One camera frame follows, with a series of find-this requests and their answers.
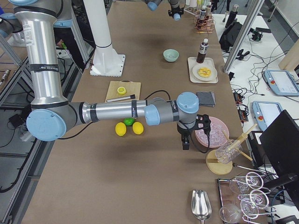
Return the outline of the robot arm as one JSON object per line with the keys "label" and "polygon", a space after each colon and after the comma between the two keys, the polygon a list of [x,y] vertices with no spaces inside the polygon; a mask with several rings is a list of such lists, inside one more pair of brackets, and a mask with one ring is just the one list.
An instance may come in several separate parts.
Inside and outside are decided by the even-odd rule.
{"label": "robot arm", "polygon": [[191,92],[176,100],[130,100],[113,103],[69,102],[62,94],[53,27],[71,24],[69,0],[14,0],[14,13],[22,23],[32,76],[34,100],[26,124],[39,140],[54,141],[73,127],[105,119],[144,117],[150,126],[176,122],[183,149],[194,130],[210,134],[209,116],[199,115],[199,99]]}
{"label": "robot arm", "polygon": [[[161,0],[145,0],[144,2],[146,3],[147,7],[151,11],[155,11],[162,1]],[[168,3],[171,7],[171,9],[168,10],[168,15],[170,17],[181,16],[184,14],[184,8],[180,7],[179,0],[168,0]]]}

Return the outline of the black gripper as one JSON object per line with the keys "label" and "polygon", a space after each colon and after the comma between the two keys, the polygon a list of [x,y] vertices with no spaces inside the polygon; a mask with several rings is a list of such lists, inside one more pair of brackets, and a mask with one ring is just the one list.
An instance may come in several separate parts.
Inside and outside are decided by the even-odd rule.
{"label": "black gripper", "polygon": [[189,136],[191,136],[193,131],[203,130],[207,137],[210,137],[211,131],[211,120],[207,114],[196,115],[195,122],[191,124],[183,123],[179,121],[177,123],[177,131],[181,134],[182,148],[183,150],[189,150],[190,141]]}
{"label": "black gripper", "polygon": [[171,8],[171,10],[168,10],[168,15],[183,15],[184,14],[184,9],[180,7],[176,8]]}

